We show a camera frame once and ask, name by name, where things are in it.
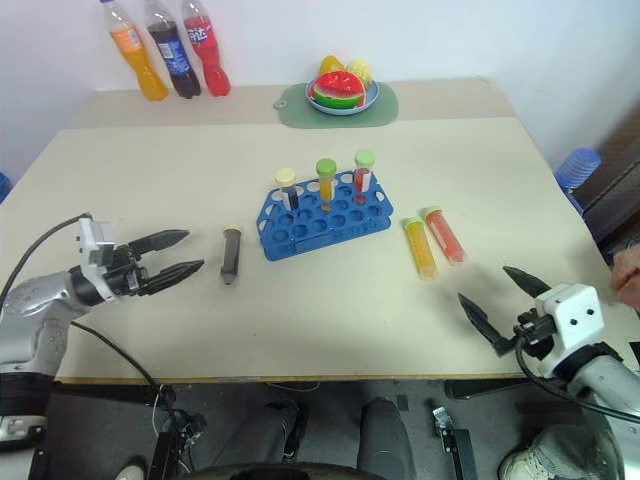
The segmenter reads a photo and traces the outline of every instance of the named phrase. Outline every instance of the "toy fruit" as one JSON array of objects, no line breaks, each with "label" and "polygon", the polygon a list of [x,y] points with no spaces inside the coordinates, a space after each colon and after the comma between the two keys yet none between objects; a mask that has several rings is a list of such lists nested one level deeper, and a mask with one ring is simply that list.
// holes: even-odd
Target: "toy fruit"
[{"label": "toy fruit", "polygon": [[353,73],[329,72],[313,84],[313,98],[324,107],[348,109],[363,106],[366,91],[362,80]]},{"label": "toy fruit", "polygon": [[373,82],[373,69],[367,63],[360,60],[354,60],[349,63],[349,65],[347,65],[347,72],[356,75],[362,80],[365,87],[368,87],[371,85],[371,82]]},{"label": "toy fruit", "polygon": [[324,75],[325,73],[337,72],[338,70],[344,70],[344,65],[340,63],[333,55],[328,55],[324,57],[322,63],[320,64],[320,75]]}]

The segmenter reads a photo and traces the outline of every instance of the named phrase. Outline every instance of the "table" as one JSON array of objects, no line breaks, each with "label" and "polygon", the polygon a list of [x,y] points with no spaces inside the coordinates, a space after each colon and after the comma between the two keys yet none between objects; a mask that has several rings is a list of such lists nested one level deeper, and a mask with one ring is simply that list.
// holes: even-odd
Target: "table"
[{"label": "table", "polygon": [[[60,132],[0,207],[6,278],[26,247],[59,221],[90,211],[124,243],[187,228],[176,247],[149,254],[151,273],[203,258],[182,284],[152,297],[101,305],[82,322],[116,340],[166,382],[231,379],[486,378],[519,372],[469,324],[457,292],[509,334],[533,303],[502,273],[512,265],[547,283],[594,285],[603,339],[637,369],[632,309],[615,301],[589,231],[556,187],[500,92],[479,80],[392,84],[395,123],[369,129],[296,130],[271,103],[284,87],[238,88],[226,99],[148,104],[134,92],[97,93]],[[273,173],[301,180],[332,157],[353,166],[376,152],[375,172],[394,205],[389,230],[279,262],[264,258],[255,219]],[[440,278],[419,280],[401,220],[444,208],[468,253],[450,267],[432,240]],[[240,274],[219,268],[222,229],[244,229]],[[78,263],[70,228],[33,256],[21,279]],[[65,382],[137,382],[137,373],[91,336],[72,329],[59,371]]]}]

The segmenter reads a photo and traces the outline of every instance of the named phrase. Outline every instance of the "watermelon slice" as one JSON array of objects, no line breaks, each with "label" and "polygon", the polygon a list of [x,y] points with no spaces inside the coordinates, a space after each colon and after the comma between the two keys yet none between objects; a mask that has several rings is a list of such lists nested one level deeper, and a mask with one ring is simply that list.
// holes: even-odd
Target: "watermelon slice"
[{"label": "watermelon slice", "polygon": [[363,106],[367,101],[366,96],[362,80],[344,71],[329,72],[318,77],[313,84],[313,95],[310,95],[316,103],[340,110]]}]

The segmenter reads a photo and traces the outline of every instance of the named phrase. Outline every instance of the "blue plate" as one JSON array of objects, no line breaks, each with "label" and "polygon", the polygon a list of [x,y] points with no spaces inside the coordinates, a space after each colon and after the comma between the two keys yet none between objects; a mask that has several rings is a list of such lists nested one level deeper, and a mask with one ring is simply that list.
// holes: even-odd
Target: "blue plate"
[{"label": "blue plate", "polygon": [[310,98],[307,93],[309,89],[313,86],[315,81],[316,80],[313,79],[309,83],[307,83],[307,88],[304,89],[305,97],[307,97],[307,100],[309,100],[309,103],[313,106],[313,108],[315,108],[316,110],[320,110],[321,112],[327,113],[329,115],[345,116],[345,115],[355,115],[356,113],[360,113],[366,110],[367,108],[369,108],[371,105],[373,105],[373,102],[375,102],[378,99],[378,94],[380,93],[378,89],[378,84],[375,81],[373,81],[371,82],[371,85],[367,87],[367,94],[366,94],[367,99],[363,106],[355,107],[355,108],[347,108],[347,109],[323,107],[322,105],[317,104],[315,100]]}]

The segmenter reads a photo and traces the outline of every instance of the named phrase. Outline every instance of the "test tube rack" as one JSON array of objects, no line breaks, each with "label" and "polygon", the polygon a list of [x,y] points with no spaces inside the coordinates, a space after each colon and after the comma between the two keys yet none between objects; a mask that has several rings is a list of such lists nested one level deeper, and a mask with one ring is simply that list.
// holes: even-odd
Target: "test tube rack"
[{"label": "test tube rack", "polygon": [[[336,174],[334,187],[334,199],[323,202],[318,179],[297,183],[299,207],[292,211],[284,207],[279,189],[269,192],[256,220],[268,260],[282,260],[391,226],[393,206],[373,173],[367,192],[356,191],[352,171]],[[357,204],[356,196],[364,197],[364,203]]]}]

